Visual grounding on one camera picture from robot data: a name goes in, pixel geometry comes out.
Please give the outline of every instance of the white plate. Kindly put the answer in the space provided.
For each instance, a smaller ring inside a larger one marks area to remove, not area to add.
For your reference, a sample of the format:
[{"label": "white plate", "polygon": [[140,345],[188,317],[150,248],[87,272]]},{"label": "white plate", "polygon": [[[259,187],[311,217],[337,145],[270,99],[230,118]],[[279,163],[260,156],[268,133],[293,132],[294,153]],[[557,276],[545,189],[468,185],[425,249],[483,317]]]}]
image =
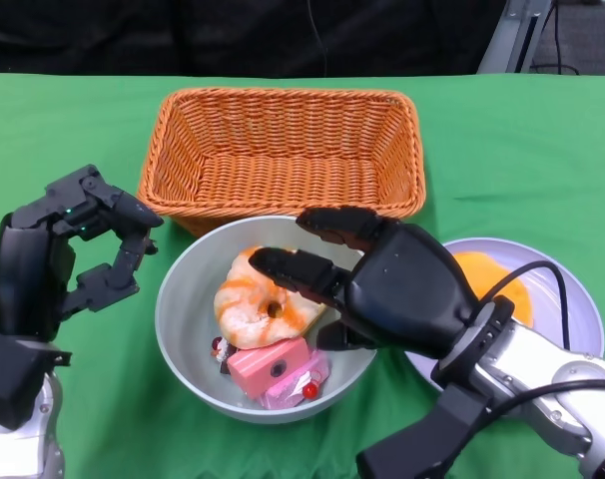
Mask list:
[{"label": "white plate", "polygon": [[[566,283],[569,309],[569,337],[571,350],[604,355],[604,328],[598,308],[582,283],[558,261],[532,247],[506,239],[469,238],[458,239],[444,245],[450,252],[478,251],[491,256],[500,265],[513,271],[528,262],[546,259],[554,262],[562,271]],[[548,269],[534,269],[520,277],[529,291],[533,306],[533,329],[557,345],[562,345],[560,297],[555,276]],[[420,375],[440,389],[430,378],[435,366],[429,359],[412,352],[405,353]]]}]

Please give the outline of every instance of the green tablecloth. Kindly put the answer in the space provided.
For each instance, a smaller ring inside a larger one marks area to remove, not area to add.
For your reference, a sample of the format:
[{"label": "green tablecloth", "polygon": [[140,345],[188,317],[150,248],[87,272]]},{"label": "green tablecloth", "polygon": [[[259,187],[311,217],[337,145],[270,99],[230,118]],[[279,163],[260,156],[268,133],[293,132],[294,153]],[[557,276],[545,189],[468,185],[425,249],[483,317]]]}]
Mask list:
[{"label": "green tablecloth", "polygon": [[[188,86],[382,88],[415,102],[428,202],[417,220],[443,241],[489,236],[536,247],[571,269],[605,326],[605,78],[231,80],[0,76],[0,219],[88,163],[133,192],[163,98]],[[346,478],[364,446],[419,419],[435,393],[401,353],[383,351],[342,402],[301,423],[237,422],[166,366],[156,293],[193,240],[169,222],[138,274],[142,292],[66,323],[59,421],[70,478]],[[75,241],[76,271],[111,261],[114,238]],[[451,477],[576,477],[576,462],[526,426],[476,437]]]}]

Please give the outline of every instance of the white bowl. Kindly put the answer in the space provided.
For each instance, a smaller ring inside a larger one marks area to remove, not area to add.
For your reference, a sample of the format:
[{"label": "white bowl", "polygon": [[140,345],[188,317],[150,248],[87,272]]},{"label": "white bowl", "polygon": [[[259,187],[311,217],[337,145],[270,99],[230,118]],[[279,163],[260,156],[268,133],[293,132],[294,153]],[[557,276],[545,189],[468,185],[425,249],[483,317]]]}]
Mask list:
[{"label": "white bowl", "polygon": [[[314,401],[269,411],[249,400],[228,375],[219,373],[210,350],[212,339],[220,335],[214,317],[216,291],[234,258],[255,245],[304,249],[349,269],[360,259],[358,251],[306,233],[291,217],[257,217],[228,224],[198,239],[172,265],[156,303],[156,335],[174,374],[215,409],[248,422],[297,421],[343,397],[371,364],[375,351],[330,352],[331,374],[321,387],[321,396]],[[337,319],[337,312],[328,308],[307,334],[307,342],[314,346],[318,328]]]}]

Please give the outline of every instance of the wicker basket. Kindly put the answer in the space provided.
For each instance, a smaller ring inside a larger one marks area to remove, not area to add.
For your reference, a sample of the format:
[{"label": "wicker basket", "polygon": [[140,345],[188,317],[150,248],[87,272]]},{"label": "wicker basket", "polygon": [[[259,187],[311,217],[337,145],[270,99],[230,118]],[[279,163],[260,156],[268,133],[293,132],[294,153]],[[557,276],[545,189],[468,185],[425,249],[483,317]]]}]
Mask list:
[{"label": "wicker basket", "polygon": [[190,89],[168,97],[139,198],[199,236],[257,215],[424,204],[415,107],[399,93]]}]

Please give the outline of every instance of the robotic hand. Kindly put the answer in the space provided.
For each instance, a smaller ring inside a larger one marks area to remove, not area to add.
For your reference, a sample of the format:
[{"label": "robotic hand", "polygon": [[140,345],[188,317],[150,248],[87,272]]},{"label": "robotic hand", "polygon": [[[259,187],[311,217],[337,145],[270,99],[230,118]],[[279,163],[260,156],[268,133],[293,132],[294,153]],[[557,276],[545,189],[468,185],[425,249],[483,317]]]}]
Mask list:
[{"label": "robotic hand", "polygon": [[358,454],[363,478],[444,477],[471,437],[507,412],[576,457],[584,477],[605,478],[602,358],[518,323],[502,296],[478,300],[453,256],[418,226],[353,208],[307,210],[298,225],[364,252],[353,271],[301,250],[267,247],[250,259],[276,284],[341,313],[318,333],[319,348],[389,346],[438,360],[434,408]]},{"label": "robotic hand", "polygon": [[[138,292],[134,271],[157,251],[150,229],[162,223],[93,166],[49,185],[43,198],[1,222],[0,477],[63,477],[56,442],[62,391],[53,369],[69,365],[71,353],[50,341],[73,314]],[[114,263],[83,272],[68,292],[76,257],[69,239],[107,231],[122,241]]]}]

